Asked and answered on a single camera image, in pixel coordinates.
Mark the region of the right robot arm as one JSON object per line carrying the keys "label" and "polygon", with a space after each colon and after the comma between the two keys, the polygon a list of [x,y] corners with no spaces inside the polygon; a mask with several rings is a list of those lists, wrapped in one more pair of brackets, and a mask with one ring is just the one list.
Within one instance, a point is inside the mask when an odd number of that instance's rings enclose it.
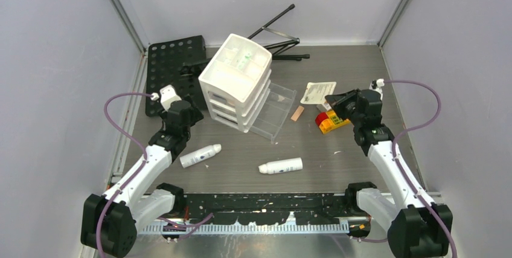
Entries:
{"label": "right robot arm", "polygon": [[346,211],[353,216],[368,213],[386,231],[385,242],[395,257],[441,257],[448,252],[456,257],[452,212],[437,204],[407,167],[397,137],[382,123],[381,92],[355,89],[325,99],[340,119],[353,124],[355,142],[377,167],[393,198],[351,184]]}

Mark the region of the white sachet packet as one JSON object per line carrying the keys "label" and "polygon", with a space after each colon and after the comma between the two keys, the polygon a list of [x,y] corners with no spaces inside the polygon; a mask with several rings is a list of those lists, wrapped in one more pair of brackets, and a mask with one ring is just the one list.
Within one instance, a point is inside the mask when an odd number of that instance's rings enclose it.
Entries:
{"label": "white sachet packet", "polygon": [[301,104],[304,105],[319,105],[325,102],[325,96],[331,95],[337,82],[308,82]]}

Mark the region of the large white spray bottle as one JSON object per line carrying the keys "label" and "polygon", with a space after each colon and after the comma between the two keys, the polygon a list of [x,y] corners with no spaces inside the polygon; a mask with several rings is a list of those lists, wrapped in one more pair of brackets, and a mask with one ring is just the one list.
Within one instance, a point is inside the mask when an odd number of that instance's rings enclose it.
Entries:
{"label": "large white spray bottle", "polygon": [[204,160],[214,157],[222,150],[221,144],[213,144],[201,149],[195,150],[194,152],[188,153],[180,157],[180,163],[183,168],[193,166]]}

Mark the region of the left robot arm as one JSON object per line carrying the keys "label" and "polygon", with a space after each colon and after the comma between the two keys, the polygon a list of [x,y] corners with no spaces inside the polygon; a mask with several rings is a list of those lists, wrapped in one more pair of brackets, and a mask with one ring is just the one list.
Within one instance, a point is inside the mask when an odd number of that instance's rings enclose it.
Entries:
{"label": "left robot arm", "polygon": [[163,183],[148,197],[147,189],[185,149],[190,129],[203,119],[191,97],[174,101],[160,111],[162,127],[151,137],[139,160],[122,179],[102,195],[91,194],[84,203],[80,242],[113,257],[125,257],[138,232],[167,214],[180,217],[184,191]]}

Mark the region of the white barcode packet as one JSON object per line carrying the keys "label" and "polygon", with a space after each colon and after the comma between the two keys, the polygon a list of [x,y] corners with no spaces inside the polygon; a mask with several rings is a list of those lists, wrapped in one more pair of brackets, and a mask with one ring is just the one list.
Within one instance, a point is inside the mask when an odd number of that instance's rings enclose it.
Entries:
{"label": "white barcode packet", "polygon": [[331,106],[328,103],[318,104],[316,107],[320,112],[328,112],[331,110]]}

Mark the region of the white plastic drawer organizer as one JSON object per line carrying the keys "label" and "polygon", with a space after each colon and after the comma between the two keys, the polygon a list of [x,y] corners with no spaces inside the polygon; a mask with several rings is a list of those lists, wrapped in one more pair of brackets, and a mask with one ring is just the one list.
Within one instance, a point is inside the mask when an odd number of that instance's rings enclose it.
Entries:
{"label": "white plastic drawer organizer", "polygon": [[199,76],[210,117],[275,143],[296,91],[271,81],[271,63],[272,54],[263,46],[230,34]]}

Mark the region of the small white bottle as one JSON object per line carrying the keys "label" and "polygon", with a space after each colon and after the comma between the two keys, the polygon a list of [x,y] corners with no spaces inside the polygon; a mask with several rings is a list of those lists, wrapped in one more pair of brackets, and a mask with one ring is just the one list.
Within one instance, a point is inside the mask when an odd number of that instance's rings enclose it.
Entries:
{"label": "small white bottle", "polygon": [[277,173],[294,172],[303,169],[301,158],[291,158],[287,160],[271,161],[258,166],[258,171],[262,174],[273,175]]}

